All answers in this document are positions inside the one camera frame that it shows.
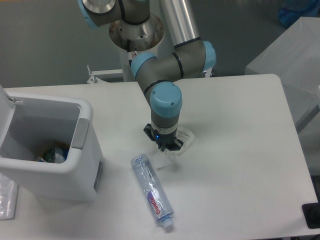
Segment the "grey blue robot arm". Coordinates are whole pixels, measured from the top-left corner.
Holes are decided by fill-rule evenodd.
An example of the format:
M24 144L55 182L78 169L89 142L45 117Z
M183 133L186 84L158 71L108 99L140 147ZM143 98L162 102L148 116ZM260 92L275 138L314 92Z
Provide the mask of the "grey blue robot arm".
M127 63L151 111L144 132L161 151L178 151L177 138L183 104L176 81L209 71L217 61L209 41L203 41L188 0L162 0L160 6L172 37L174 52L157 57L152 48L164 37L162 21L150 11L148 0L80 0L78 6L92 28L109 25L113 43L125 50Z

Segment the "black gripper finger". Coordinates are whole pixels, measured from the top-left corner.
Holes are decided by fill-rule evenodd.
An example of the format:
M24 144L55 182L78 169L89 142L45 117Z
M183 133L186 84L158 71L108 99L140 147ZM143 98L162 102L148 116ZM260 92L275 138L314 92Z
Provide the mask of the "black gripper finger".
M174 138L170 143L166 145L169 151L180 151L183 147L184 142L178 138Z
M151 141L153 141L153 142L155 141L155 138L154 138L154 135L153 135L154 130L153 130L152 125L151 125L150 123L148 123L148 124L144 127L143 131L144 131L144 133L149 137L149 139L150 139Z

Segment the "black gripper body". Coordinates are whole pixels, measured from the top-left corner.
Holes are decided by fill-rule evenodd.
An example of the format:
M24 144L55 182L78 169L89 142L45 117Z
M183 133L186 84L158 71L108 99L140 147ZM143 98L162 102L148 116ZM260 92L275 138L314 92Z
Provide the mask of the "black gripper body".
M153 131L153 136L158 149L164 152L167 149L167 144L170 143L174 138L176 138L177 130L171 132L170 134L160 134L156 130Z

